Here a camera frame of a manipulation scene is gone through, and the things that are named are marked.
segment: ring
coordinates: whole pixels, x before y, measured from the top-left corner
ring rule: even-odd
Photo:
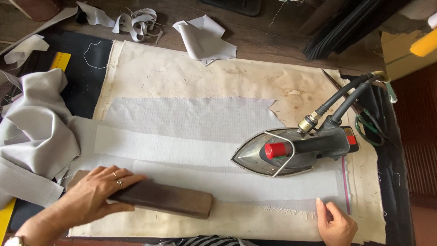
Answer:
[[[118,187],[120,189],[123,189],[123,181],[121,181],[120,179],[117,179],[117,184],[118,184]]]

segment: yellow ruler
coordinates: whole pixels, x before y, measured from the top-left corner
ring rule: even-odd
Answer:
[[[52,65],[50,66],[50,70],[60,68],[65,72],[68,61],[70,61],[70,57],[71,54],[57,52],[55,58],[53,59]]]
[[[14,197],[3,210],[0,210],[0,242],[6,234],[7,226],[9,225],[10,217],[14,210],[15,201],[16,198]]]

